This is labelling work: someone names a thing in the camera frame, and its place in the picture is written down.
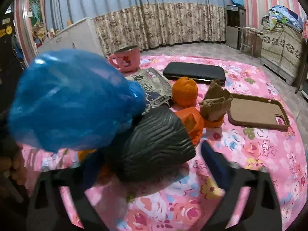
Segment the green poster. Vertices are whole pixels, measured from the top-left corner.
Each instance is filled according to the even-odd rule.
[[[41,0],[29,0],[30,12],[32,12],[31,26],[43,26],[43,17],[41,10]]]

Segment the table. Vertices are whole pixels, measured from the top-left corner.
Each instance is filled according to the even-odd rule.
[[[230,92],[263,96],[282,103],[291,123],[287,132],[234,126],[225,116],[221,128],[204,129],[201,142],[207,140],[216,151],[245,168],[268,168],[280,201],[285,230],[306,202],[307,163],[295,119],[277,90],[258,67],[236,61],[184,56],[142,56],[141,68],[154,67],[162,72],[172,61],[220,66],[225,70],[225,88]],[[198,89],[197,101],[200,102],[208,86],[198,84]],[[179,109],[177,105],[172,108],[173,111]],[[137,184],[122,184],[114,177],[107,185],[96,185],[88,189],[86,195],[110,230],[200,230],[224,192],[217,187],[201,158],[200,144],[196,152],[195,158],[183,164],[175,174]],[[40,171],[78,165],[77,153],[66,149],[52,154],[24,145],[23,157],[29,173],[25,185],[29,192],[33,190]],[[247,189],[243,189],[228,226],[238,222],[247,193]],[[62,187],[61,195],[72,223],[82,226],[71,202],[69,189]]]
[[[241,43],[240,52],[242,52],[242,50],[244,49],[244,46],[249,47],[249,48],[251,48],[251,57],[253,57],[254,56],[254,45],[256,43],[257,36],[262,37],[263,31],[258,30],[257,28],[245,27],[245,26],[244,27],[236,27],[236,28],[238,28],[239,31],[241,32],[242,43]],[[244,41],[245,41],[244,34],[252,35],[251,45],[249,45],[248,43],[244,44]]]

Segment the gray floor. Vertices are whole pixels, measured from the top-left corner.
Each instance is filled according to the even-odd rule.
[[[207,56],[211,58],[225,59],[231,61],[239,61],[253,66],[260,67],[268,76],[274,87],[278,90],[294,118],[296,119],[297,127],[301,133],[304,146],[308,147],[308,103],[301,97],[301,93],[294,93],[295,88],[286,84],[275,73],[264,66],[260,66],[258,58],[251,58],[246,54],[239,52],[225,44],[218,43],[192,43],[179,44],[174,46],[158,47],[143,51],[142,55],[182,55],[182,56]]]

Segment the pink and white striped wall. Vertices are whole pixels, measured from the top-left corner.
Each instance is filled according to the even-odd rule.
[[[275,5],[282,5],[304,18],[304,9],[298,0],[244,0],[246,8],[246,24],[255,28],[261,27],[261,19],[266,11]]]
[[[44,2],[45,0],[41,0],[43,22],[46,25]],[[15,31],[26,63],[29,63],[37,53],[32,39],[31,21],[27,16],[27,12],[29,11],[29,0],[14,0]]]

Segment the small table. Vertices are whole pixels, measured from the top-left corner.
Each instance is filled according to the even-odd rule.
[[[241,39],[242,39],[242,43],[241,43],[241,48],[240,48],[240,53],[242,52],[242,50],[244,49],[244,46],[251,48],[251,57],[254,56],[254,45],[256,43],[257,40],[257,36],[261,37],[263,36],[263,32],[261,30],[258,30],[257,28],[252,28],[252,27],[236,27],[239,29],[239,31],[241,32]],[[250,34],[252,35],[252,41],[251,41],[251,45],[248,45],[244,43],[244,33],[246,34]]]

